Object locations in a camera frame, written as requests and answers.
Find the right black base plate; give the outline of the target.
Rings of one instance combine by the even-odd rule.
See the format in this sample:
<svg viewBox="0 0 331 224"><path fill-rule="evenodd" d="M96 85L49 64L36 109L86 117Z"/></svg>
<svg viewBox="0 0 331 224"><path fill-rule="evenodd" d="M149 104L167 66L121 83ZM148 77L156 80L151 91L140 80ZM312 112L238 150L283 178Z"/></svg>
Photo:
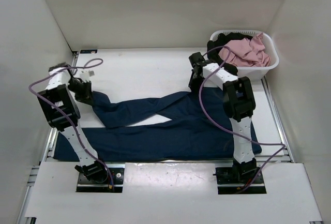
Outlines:
<svg viewBox="0 0 331 224"><path fill-rule="evenodd" d="M219 195L260 195L266 194L266 187L262 172L257 167L246 175L240 175L232 167L216 167L213 176L216 177Z"/></svg>

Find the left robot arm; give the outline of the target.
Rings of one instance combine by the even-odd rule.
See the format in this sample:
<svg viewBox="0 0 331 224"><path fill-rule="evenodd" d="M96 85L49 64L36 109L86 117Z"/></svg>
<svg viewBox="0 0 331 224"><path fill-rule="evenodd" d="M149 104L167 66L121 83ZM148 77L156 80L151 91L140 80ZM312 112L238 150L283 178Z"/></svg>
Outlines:
<svg viewBox="0 0 331 224"><path fill-rule="evenodd" d="M94 103L89 77L90 73L84 70L75 77L73 67L60 63L49 68L49 82L44 90L35 92L31 86L29 90L37 96L48 124L70 144L78 161L75 169L89 181L112 185L111 172L80 126L77 102L90 106Z"/></svg>

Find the pink garment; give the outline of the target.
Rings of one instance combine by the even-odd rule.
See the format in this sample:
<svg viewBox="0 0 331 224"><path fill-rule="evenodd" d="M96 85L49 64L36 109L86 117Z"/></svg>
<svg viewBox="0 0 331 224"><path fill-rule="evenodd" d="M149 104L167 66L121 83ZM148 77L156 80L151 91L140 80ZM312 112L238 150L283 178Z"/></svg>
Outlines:
<svg viewBox="0 0 331 224"><path fill-rule="evenodd" d="M244 37L240 40L230 40L225 44L229 47L222 48L218 55L227 63L236 67L267 67L270 64L270 56L265 53L263 44L263 33L258 33L251 39Z"/></svg>

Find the dark label sticker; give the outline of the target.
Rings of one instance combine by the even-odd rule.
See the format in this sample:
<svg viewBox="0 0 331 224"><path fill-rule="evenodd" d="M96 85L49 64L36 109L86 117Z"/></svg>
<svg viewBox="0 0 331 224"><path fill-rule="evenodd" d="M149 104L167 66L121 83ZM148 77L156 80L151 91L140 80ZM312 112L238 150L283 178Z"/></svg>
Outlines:
<svg viewBox="0 0 331 224"><path fill-rule="evenodd" d="M80 54L96 54L98 52L97 49L84 49L80 50Z"/></svg>

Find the black garment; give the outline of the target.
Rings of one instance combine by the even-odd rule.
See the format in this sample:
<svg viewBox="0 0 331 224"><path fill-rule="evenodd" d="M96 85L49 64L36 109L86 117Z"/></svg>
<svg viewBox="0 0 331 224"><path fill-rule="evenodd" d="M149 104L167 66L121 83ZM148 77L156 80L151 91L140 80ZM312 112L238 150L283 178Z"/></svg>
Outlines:
<svg viewBox="0 0 331 224"><path fill-rule="evenodd" d="M219 52L221 51L220 46L225 46L231 40L242 40L244 38L251 40L253 37L249 36L249 35L244 35L241 33L233 33L233 32L231 32L227 35L225 35L224 33L219 34L216 41L210 40L207 43L208 51L212 50L213 48L217 48L211 52L208 52L208 54L207 54L208 59L214 63L217 63L218 65L221 65L221 63L223 62L223 59L219 55Z"/></svg>

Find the dark blue denim trousers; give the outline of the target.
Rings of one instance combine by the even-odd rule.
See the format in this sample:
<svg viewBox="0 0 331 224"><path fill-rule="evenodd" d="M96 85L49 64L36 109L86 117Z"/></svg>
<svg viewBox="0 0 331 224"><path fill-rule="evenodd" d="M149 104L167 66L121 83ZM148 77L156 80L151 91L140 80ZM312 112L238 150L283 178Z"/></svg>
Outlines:
<svg viewBox="0 0 331 224"><path fill-rule="evenodd" d="M94 92L93 111L101 128L84 128L92 147L106 162L217 160L234 152L222 91L206 87L202 95L177 92L161 98L112 103Z"/></svg>

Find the white laundry basket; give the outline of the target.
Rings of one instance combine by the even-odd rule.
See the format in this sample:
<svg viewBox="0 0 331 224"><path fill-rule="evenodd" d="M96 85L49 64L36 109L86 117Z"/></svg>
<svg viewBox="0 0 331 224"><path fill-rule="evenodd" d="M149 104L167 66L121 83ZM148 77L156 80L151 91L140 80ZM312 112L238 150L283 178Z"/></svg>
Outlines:
<svg viewBox="0 0 331 224"><path fill-rule="evenodd" d="M216 41L218 35L224 33L225 35L229 33L241 33L244 35L255 36L258 33L263 33L263 44L265 45L265 53L270 56L270 64L267 67L236 67L237 75L240 77L249 77L250 80L256 81L262 79L270 70L276 68L279 64L279 57L276 53L272 39L268 34L257 31L257 30L240 30L240 29L229 29L229 30L219 30L215 31L209 40Z"/></svg>

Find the white foam cover board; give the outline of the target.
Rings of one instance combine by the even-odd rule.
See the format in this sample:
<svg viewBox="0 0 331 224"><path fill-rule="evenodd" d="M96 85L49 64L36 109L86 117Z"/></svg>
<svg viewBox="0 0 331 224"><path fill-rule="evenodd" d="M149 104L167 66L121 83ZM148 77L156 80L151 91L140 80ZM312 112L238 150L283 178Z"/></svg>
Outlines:
<svg viewBox="0 0 331 224"><path fill-rule="evenodd" d="M303 165L271 163L266 193L220 195L211 163L125 166L121 193L78 193L67 162L40 166L26 217L37 223L310 223L321 221Z"/></svg>

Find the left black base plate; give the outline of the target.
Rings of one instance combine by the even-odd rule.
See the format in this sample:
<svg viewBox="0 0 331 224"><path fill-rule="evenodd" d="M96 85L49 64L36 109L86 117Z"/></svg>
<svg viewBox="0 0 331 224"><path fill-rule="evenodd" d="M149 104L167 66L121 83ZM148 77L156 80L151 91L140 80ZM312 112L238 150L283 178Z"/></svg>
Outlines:
<svg viewBox="0 0 331 224"><path fill-rule="evenodd" d="M122 193L125 177L125 166L115 165L108 167L111 172L113 184L111 183L110 176L103 176L101 179L88 180L84 174L79 173L76 192L81 193Z"/></svg>

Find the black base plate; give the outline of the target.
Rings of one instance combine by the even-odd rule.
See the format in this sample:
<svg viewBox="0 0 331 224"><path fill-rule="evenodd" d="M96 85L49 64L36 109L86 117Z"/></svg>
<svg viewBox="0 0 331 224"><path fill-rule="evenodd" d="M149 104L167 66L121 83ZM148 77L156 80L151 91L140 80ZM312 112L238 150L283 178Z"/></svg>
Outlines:
<svg viewBox="0 0 331 224"><path fill-rule="evenodd" d="M219 195L260 195L266 194L266 187L262 172L257 167L246 175L240 175L232 167L216 167L213 176L216 177Z"/></svg>
<svg viewBox="0 0 331 224"><path fill-rule="evenodd" d="M125 166L115 165L108 167L111 172L113 184L111 183L110 176L103 176L101 179L88 180L84 174L79 173L76 192L81 193L122 193L125 177Z"/></svg>

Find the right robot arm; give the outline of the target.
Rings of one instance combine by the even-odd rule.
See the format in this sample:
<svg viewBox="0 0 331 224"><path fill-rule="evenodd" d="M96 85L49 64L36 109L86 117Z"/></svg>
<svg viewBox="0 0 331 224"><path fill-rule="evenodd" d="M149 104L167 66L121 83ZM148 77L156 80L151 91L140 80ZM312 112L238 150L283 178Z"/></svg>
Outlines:
<svg viewBox="0 0 331 224"><path fill-rule="evenodd" d="M251 143L255 99L250 80L233 74L222 60L189 58L189 92L112 103L94 92L93 111L101 128L84 128L106 161L210 160L233 158L240 183L256 169L259 145Z"/></svg>

